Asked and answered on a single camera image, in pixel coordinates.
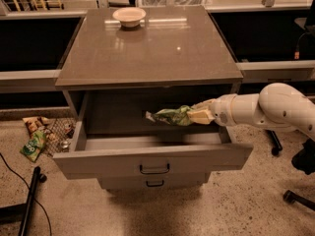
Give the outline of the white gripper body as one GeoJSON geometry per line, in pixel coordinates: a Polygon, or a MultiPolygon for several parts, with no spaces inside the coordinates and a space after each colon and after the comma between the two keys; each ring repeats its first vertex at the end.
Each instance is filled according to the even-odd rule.
{"type": "Polygon", "coordinates": [[[235,126],[232,116],[232,102],[236,94],[225,94],[211,103],[211,112],[215,117],[215,122],[220,126],[235,126]]]}

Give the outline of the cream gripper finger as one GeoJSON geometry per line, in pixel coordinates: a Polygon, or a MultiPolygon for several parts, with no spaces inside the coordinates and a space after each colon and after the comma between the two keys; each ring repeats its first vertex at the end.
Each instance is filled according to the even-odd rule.
{"type": "Polygon", "coordinates": [[[192,106],[192,109],[204,109],[204,108],[209,109],[211,104],[215,101],[216,100],[212,98],[212,99],[208,99],[208,100],[196,103],[192,106]]]}
{"type": "Polygon", "coordinates": [[[193,123],[209,125],[215,120],[212,112],[208,109],[191,110],[187,112],[189,120],[193,123]]]}

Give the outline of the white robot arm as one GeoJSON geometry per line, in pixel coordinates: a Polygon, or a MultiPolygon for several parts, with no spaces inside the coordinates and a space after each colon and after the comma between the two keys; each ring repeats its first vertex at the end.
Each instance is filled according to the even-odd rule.
{"type": "Polygon", "coordinates": [[[187,113],[193,123],[220,126],[251,125],[292,132],[315,140],[315,104],[299,90],[282,83],[265,86],[259,93],[225,94],[195,104],[187,113]]]}

